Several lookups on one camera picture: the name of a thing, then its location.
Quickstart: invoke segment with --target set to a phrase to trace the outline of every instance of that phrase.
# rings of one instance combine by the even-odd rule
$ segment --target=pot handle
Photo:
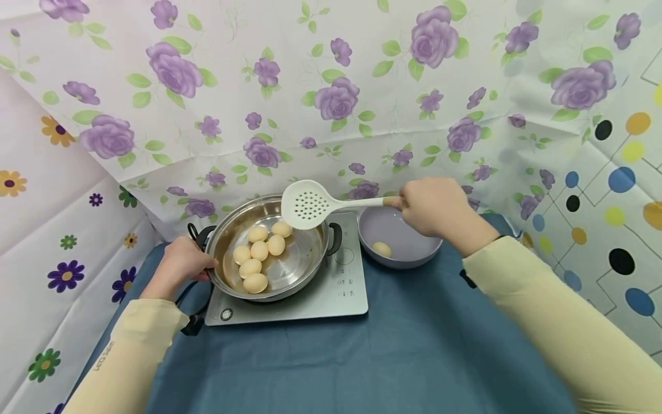
[[[329,227],[333,229],[333,244],[331,244],[331,248],[326,251],[327,256],[331,256],[337,252],[342,244],[342,228],[340,225],[338,223],[329,223]]]

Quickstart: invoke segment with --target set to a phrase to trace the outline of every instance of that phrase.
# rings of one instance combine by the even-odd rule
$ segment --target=bowl
[[[392,207],[368,207],[358,215],[359,239],[365,251],[378,263],[392,269],[413,269],[427,263],[437,254],[442,240],[426,237],[402,219]],[[391,247],[391,257],[373,250],[374,242]]]

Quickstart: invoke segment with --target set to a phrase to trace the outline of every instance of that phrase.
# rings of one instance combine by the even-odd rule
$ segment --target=slotted spoon
[[[400,197],[380,197],[363,200],[340,201],[328,193],[322,184],[301,180],[288,185],[281,200],[281,214],[295,229],[309,230],[322,224],[338,209],[347,207],[391,206]]]

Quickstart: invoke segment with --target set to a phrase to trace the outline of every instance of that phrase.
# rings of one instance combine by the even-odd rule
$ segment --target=sleeve
[[[162,299],[129,302],[62,414],[141,414],[156,368],[189,319]]]
[[[581,413],[662,413],[662,369],[526,247],[503,237],[463,263],[565,382]]]

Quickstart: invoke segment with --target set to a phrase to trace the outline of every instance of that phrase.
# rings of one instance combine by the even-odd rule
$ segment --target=egg
[[[254,273],[244,279],[244,289],[248,293],[259,293],[267,288],[269,280],[262,273]]]
[[[265,260],[269,256],[267,244],[263,241],[253,243],[253,246],[250,248],[250,256],[253,259],[258,259],[260,262]]]
[[[248,241],[251,243],[255,242],[263,242],[267,240],[267,237],[269,236],[269,232],[265,227],[262,226],[255,226],[247,234]]]
[[[262,270],[262,262],[258,259],[248,259],[241,266],[239,266],[239,276],[246,279],[248,276],[260,273]]]
[[[290,234],[292,234],[292,227],[290,227],[290,225],[285,221],[279,221],[271,227],[271,232],[273,234],[278,234],[283,238],[287,238]]]
[[[373,250],[384,257],[391,257],[392,254],[391,247],[384,242],[374,242]]]
[[[246,260],[250,259],[250,247],[248,246],[237,246],[232,252],[232,258],[234,262],[238,265],[243,264]]]
[[[280,256],[285,251],[285,239],[280,234],[271,236],[267,248],[272,256]]]

